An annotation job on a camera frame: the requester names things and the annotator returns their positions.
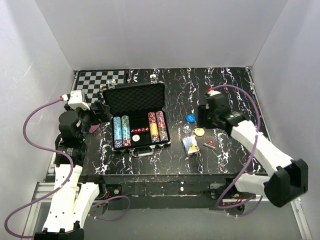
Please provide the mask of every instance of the checkerboard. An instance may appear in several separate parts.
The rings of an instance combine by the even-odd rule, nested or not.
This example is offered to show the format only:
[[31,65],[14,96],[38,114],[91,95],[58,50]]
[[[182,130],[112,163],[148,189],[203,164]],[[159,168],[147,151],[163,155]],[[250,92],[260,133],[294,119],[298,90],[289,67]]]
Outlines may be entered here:
[[84,90],[86,103],[90,106],[96,100],[104,102],[99,94],[100,86],[106,86],[107,80],[115,80],[117,84],[125,83],[125,70],[93,70],[79,71],[76,90]]

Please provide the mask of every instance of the open briefcase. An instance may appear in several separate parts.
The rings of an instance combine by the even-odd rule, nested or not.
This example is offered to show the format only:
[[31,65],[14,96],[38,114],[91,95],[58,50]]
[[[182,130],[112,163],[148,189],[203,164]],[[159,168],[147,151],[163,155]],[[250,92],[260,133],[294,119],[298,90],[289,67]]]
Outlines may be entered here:
[[[166,113],[163,111],[163,82],[114,85],[110,80],[108,89],[102,95],[112,114],[110,123],[114,152],[131,152],[133,157],[144,157],[152,155],[155,147],[171,144]],[[151,149],[151,152],[135,155],[134,151],[140,149]]]

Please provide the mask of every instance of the metal clasp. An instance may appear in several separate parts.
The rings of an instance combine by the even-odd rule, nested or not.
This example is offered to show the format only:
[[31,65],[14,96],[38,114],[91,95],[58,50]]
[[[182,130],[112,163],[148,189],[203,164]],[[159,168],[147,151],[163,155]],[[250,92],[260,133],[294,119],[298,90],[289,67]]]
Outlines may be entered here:
[[156,84],[156,83],[157,83],[157,75],[151,74],[151,75],[150,75],[150,82],[151,82],[152,84]]
[[108,80],[107,84],[108,84],[108,89],[114,89],[115,88],[115,82],[116,80],[115,79],[112,79],[112,80]]

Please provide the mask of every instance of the black marble table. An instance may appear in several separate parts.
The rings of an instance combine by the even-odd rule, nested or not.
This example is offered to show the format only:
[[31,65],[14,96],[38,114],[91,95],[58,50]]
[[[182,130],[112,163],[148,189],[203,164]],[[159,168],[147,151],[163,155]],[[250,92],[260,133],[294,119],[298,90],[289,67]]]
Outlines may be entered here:
[[[217,85],[234,85],[247,91],[256,101],[253,85],[244,67],[219,68],[165,68],[129,69],[127,84],[149,82],[156,74],[158,81],[165,82],[165,107],[171,146],[156,148],[152,156],[135,158],[128,153],[112,151],[112,130],[108,124],[86,138],[88,145],[84,160],[83,175],[215,175],[238,172],[246,163],[250,153],[239,142],[229,138],[219,129],[205,129],[202,137],[196,137],[200,154],[186,156],[182,139],[186,137],[182,128],[188,124],[186,116],[197,116],[199,104],[205,104],[204,93]],[[256,116],[249,100],[233,89],[220,90],[229,98],[233,111],[243,112],[256,123]],[[262,132],[267,135],[262,121]],[[197,123],[190,123],[195,129]],[[214,138],[216,150],[203,146]],[[263,173],[264,169],[255,159],[248,172]]]

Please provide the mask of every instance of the white wall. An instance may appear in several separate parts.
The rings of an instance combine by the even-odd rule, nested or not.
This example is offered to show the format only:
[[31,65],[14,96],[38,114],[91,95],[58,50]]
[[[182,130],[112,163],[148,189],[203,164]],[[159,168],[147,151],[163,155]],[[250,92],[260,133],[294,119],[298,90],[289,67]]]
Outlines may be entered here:
[[74,70],[252,66],[287,0],[36,0]]
[[[37,181],[48,170],[51,153],[31,147],[23,138],[25,118],[40,105],[70,91],[73,71],[34,0],[0,1],[0,239],[7,215],[31,201]],[[27,133],[34,142],[54,146],[63,103],[35,115]],[[29,209],[11,218],[23,232]]]
[[273,142],[309,165],[302,207],[320,236],[320,1],[289,0],[253,65],[253,80]]

